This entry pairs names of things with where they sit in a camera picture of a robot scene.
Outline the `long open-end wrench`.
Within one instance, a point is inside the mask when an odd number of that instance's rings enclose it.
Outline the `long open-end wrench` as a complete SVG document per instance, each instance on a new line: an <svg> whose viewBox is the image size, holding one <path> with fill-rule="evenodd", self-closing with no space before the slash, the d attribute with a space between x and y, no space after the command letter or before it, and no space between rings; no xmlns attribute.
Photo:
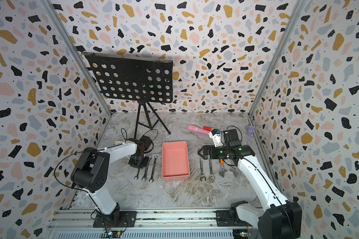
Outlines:
<svg viewBox="0 0 359 239"><path fill-rule="evenodd" d="M214 182L215 176L213 173L212 160L210 158L208 158L208 165L209 165L209 180L210 182Z"/></svg>
<svg viewBox="0 0 359 239"><path fill-rule="evenodd" d="M199 166L200 166L200 181L204 182L206 180L206 176L204 175L204 171L203 171L203 159L199 160Z"/></svg>

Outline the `orange handled adjustable wrench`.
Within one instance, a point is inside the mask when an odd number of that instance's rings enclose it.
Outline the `orange handled adjustable wrench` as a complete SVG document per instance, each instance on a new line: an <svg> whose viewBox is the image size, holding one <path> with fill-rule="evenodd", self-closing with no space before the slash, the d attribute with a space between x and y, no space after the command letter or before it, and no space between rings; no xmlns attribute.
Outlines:
<svg viewBox="0 0 359 239"><path fill-rule="evenodd" d="M219 165L220 165L220 170L219 170L219 176L220 177L222 177L222 178L224 178L225 177L225 173L227 172L227 170L226 170L226 168L224 167L224 161L222 160L222 159L220 159L219 160L220 161L220 163L219 163Z"/></svg>

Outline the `size 16 combination wrench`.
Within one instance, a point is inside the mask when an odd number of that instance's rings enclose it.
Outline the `size 16 combination wrench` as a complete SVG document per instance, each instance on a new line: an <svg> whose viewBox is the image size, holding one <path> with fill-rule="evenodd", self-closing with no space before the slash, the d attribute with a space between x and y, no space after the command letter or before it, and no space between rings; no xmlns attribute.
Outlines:
<svg viewBox="0 0 359 239"><path fill-rule="evenodd" d="M154 156L154 163L153 163L153 167L152 167L152 173L151 173L151 177L149 179L149 182L154 182L154 175L155 175L155 169L156 169L156 164L157 164L157 159L158 159L158 156L155 155Z"/></svg>

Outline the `large silver adjustable wrench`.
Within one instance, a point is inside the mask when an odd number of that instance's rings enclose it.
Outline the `large silver adjustable wrench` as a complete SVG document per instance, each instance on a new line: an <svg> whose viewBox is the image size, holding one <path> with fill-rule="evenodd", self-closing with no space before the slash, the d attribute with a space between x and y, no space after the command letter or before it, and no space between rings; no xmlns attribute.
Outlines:
<svg viewBox="0 0 359 239"><path fill-rule="evenodd" d="M229 171L233 173L235 178L238 178L241 175L240 170L235 166L232 166Z"/></svg>

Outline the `pink plastic storage box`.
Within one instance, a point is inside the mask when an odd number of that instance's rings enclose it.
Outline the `pink plastic storage box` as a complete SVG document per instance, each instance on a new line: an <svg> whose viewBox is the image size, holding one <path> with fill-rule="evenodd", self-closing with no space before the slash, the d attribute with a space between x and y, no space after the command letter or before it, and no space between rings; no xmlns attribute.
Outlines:
<svg viewBox="0 0 359 239"><path fill-rule="evenodd" d="M162 178L166 182L187 180L190 176L186 141L162 145Z"/></svg>

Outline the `size 14 combination wrench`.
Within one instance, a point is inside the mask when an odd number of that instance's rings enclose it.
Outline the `size 14 combination wrench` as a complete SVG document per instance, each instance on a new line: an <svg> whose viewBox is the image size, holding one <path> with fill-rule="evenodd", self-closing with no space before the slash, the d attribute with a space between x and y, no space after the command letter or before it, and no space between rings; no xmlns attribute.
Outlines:
<svg viewBox="0 0 359 239"><path fill-rule="evenodd" d="M148 169L149 169L149 164L150 164L151 159L149 158L147 161L147 165L145 167L145 171L144 171L144 175L142 177L142 181L146 182L147 181L147 174L148 174Z"/></svg>

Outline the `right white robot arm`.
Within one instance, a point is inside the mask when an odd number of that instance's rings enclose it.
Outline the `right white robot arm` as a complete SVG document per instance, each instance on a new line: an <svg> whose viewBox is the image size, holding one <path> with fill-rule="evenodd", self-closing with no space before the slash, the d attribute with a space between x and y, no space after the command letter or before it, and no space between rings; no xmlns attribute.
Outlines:
<svg viewBox="0 0 359 239"><path fill-rule="evenodd" d="M252 226L262 239L297 239L301 236L302 209L297 202L289 201L270 180L261 167L255 152L249 145L243 145L241 134L236 129L208 132L212 145L198 150L203 160L230 159L232 168L241 171L253 187L260 207L247 201L232 203L227 216L217 215L222 225Z"/></svg>

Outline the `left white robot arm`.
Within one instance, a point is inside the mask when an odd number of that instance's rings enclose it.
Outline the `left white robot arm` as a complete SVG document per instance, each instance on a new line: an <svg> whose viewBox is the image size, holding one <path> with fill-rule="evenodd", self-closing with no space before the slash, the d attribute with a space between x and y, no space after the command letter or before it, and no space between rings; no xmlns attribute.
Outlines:
<svg viewBox="0 0 359 239"><path fill-rule="evenodd" d="M129 157L131 167L141 169L148 165L147 153L151 152L153 140L148 136L128 139L125 142L103 149L86 148L71 174L71 180L80 190L89 194L97 208L97 214L105 223L115 225L120 221L119 204L105 186L109 165Z"/></svg>

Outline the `playing card box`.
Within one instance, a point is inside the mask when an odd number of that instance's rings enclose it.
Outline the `playing card box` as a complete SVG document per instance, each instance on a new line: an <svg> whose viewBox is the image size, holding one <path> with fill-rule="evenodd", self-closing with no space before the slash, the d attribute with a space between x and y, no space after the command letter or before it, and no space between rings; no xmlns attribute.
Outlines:
<svg viewBox="0 0 359 239"><path fill-rule="evenodd" d="M120 145L120 144L122 144L122 142L120 142L120 141L115 141L115 142L113 143L114 146Z"/></svg>

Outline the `purple toy figure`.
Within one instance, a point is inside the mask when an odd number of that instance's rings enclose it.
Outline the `purple toy figure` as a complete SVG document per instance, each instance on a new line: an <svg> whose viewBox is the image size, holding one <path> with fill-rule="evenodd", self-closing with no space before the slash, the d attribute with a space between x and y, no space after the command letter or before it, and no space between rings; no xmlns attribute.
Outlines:
<svg viewBox="0 0 359 239"><path fill-rule="evenodd" d="M254 126L248 125L245 129L246 129L247 136L253 136L254 135L254 130L255 130Z"/></svg>

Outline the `pink toy microphone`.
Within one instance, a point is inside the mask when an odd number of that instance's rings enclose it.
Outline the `pink toy microphone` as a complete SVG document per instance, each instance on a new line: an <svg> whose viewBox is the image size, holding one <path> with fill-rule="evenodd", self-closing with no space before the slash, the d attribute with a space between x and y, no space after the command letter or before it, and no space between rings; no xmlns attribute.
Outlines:
<svg viewBox="0 0 359 239"><path fill-rule="evenodd" d="M205 134L205 135L209 135L209 133L210 133L210 130L199 128L194 125L189 125L187 129L191 132L201 133L201 134Z"/></svg>

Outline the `black perforated music stand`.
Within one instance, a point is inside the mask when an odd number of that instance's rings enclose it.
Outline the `black perforated music stand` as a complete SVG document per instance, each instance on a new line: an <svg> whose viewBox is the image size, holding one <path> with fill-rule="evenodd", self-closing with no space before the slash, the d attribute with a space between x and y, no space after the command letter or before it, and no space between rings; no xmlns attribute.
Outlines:
<svg viewBox="0 0 359 239"><path fill-rule="evenodd" d="M138 103L135 126L154 130L161 123L169 128L152 103L169 104L174 100L172 60L83 52L95 74L103 96Z"/></svg>

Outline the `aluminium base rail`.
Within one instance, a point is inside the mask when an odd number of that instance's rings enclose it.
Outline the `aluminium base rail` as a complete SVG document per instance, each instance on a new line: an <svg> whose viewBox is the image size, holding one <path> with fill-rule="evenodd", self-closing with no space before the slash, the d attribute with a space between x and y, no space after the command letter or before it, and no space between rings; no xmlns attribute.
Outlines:
<svg viewBox="0 0 359 239"><path fill-rule="evenodd" d="M48 239L260 239L253 223L234 223L227 208L134 208L104 223L91 209L59 210Z"/></svg>

